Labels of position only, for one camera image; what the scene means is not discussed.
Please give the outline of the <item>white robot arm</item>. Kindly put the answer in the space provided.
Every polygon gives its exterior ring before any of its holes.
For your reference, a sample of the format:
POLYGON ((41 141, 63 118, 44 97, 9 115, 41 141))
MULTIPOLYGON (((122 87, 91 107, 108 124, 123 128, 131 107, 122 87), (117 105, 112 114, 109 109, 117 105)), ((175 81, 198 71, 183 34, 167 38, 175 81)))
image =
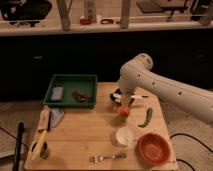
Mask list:
POLYGON ((146 53, 122 65, 118 80, 122 106, 129 104, 140 87, 213 126, 213 92, 157 75, 151 72, 152 67, 153 60, 146 53))

